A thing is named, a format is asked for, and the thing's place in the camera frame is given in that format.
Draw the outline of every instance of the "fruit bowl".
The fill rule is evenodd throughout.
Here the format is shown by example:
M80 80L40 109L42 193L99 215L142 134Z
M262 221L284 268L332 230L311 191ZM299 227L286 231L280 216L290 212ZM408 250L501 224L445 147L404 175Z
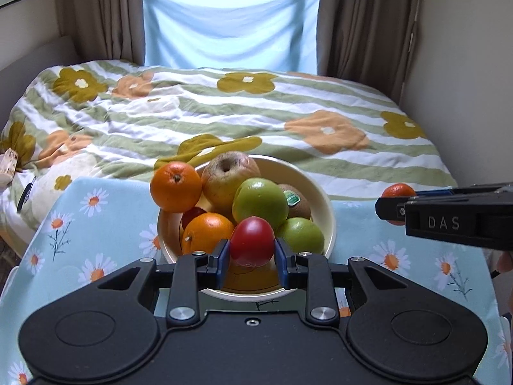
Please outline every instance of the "fruit bowl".
M304 195L310 204L312 221L319 226L324 235L323 254L329 258L335 245L337 225L332 203L326 193L315 181L290 163L261 155L250 155L250 157L256 161L263 178L277 184L293 185ZM196 168L199 175L207 164ZM204 196L199 199L198 207L206 211L216 211ZM181 213L168 213L163 210L158 214L157 235L162 253L169 263L175 263L177 257L181 255L180 238L183 233L180 225L181 216ZM231 263L223 290L206 289L203 292L228 301L256 302L283 297L291 290L284 290L281 287L274 259L271 259L269 263L259 268L247 268Z

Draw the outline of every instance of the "curtain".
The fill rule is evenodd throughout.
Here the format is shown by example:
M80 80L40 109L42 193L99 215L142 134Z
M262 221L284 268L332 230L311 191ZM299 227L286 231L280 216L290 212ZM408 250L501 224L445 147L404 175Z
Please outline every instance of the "curtain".
M399 102L410 42L415 42L418 4L320 0L317 73L367 84Z
M146 64L317 73L319 0L144 0Z
M61 35L86 61L125 59L143 65L143 0L55 0Z

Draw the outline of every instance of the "green apple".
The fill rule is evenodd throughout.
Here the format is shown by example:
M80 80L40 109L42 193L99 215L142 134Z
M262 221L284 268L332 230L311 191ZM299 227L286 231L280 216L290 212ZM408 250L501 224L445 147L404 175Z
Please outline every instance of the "green apple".
M231 210L237 223L257 216L267 221L275 233L288 216L287 198L282 189L265 178L249 178L242 182Z
M324 250L324 235L321 229L306 218L289 218L280 226L276 237L283 238L294 253L322 253Z

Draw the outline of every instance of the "tangerine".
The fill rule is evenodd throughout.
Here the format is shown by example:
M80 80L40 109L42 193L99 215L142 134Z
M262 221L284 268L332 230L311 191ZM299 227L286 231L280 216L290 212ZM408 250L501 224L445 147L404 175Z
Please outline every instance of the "tangerine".
M151 179L153 201L167 212L186 212L201 197L201 178L185 162L170 162L159 168Z
M381 194L382 197L391 197L391 196L414 196L416 195L415 190L407 185L407 184L394 184L390 185L386 188ZM394 226L404 226L406 223L404 221L393 221L387 220L390 224L394 224Z
M235 227L233 223L214 212L206 212L194 218L181 237L183 254L195 251L212 253L221 239L230 240Z

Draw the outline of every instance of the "small box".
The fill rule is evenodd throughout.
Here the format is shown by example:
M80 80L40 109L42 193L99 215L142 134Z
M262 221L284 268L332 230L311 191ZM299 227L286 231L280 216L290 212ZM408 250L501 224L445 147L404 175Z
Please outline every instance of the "small box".
M11 183L17 163L18 154L12 149L7 149L3 155L0 155L0 188L5 188Z

